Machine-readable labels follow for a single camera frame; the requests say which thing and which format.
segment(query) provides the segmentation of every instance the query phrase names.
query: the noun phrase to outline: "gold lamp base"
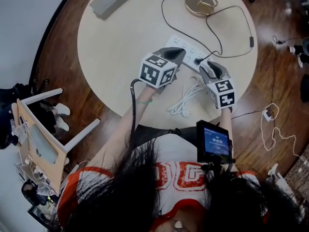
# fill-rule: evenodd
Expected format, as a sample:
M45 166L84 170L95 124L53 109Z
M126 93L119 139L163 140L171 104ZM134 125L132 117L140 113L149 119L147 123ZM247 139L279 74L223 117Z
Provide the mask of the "gold lamp base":
M215 4L213 0L185 0L185 6L191 14L206 17L213 13Z

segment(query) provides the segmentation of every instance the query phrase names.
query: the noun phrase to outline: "round table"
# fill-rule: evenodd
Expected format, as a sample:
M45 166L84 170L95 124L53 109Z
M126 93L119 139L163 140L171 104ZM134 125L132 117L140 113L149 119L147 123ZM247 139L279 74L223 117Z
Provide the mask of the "round table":
M131 81L138 77L141 59L147 53L163 48L172 34L188 41L205 54L209 53L199 43L167 26L162 17L161 2L162 0L128 0L106 20L97 18L88 4L80 22L77 49L84 76L100 100L121 116L132 105L129 87ZM255 40L252 51L244 56L213 56L214 61L228 69L235 82L239 99L248 87L255 70L256 31L252 18L241 0L218 2L215 12L231 5L238 5L244 10ZM184 0L166 0L164 14L170 24L199 39L212 51L220 49L217 39L207 28L205 19L190 14ZM249 29L240 9L232 8L216 14L209 18L209 24L222 42L223 56L239 55L250 49ZM195 126L201 119L210 121L220 115L220 110L215 108L206 91L202 91L187 103L187 109L192 112L188 118L181 114L172 116L167 108L181 99L186 80L191 75L199 76L183 64L176 75L176 81L167 85L160 95L155 94L140 124L162 129L184 128ZM136 96L144 86L144 83L136 83Z

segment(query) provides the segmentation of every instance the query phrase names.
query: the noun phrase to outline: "floor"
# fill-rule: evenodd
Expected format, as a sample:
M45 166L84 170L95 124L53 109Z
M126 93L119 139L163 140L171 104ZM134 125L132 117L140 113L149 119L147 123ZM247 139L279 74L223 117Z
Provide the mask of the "floor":
M77 32L88 1L69 0L66 3L45 43L36 73L39 83L45 78L50 79L46 91L58 87L64 89L53 102L67 104L72 110L71 115L64 118L71 130L61 137L62 142L67 142L95 118L101 119L95 130L70 152L72 161L67 168L92 159L120 119L93 93L78 61ZM302 76L309 73L309 67L298 67L295 56L287 51L287 44L275 49L272 36L276 35L278 40L304 37L306 23L288 0L256 0L254 4L243 1L256 26L258 60L253 79L234 109L234 116L263 109L271 101L275 102L280 107L276 126L283 136L296 135L295 153L300 154L309 136L309 104L301 102L299 87ZM261 114L255 113L232 120L237 166L265 178L267 171L279 162L279 171L285 174L296 159L292 152L294 140L279 139L276 133L277 144L267 152L261 139L260 118ZM268 148L272 144L272 129L273 123L263 124Z

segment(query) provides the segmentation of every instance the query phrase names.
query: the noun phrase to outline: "white power strip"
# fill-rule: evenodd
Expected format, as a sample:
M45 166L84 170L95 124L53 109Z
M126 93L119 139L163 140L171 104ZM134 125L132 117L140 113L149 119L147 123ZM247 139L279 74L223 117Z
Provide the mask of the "white power strip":
M186 55L183 59L183 63L197 73L199 73L199 65L195 64L194 60L196 58L207 57L207 54L204 54L198 48L192 46L190 43L186 42L184 39L181 39L176 34L173 34L170 39L165 42L165 47L180 47L186 50Z

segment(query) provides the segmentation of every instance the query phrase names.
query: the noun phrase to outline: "screen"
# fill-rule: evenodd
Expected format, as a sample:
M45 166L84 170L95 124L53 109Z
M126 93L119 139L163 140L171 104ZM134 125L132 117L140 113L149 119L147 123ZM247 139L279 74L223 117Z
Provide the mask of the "screen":
M228 146L228 137L222 133L204 128L205 151L217 155L226 155L230 153Z

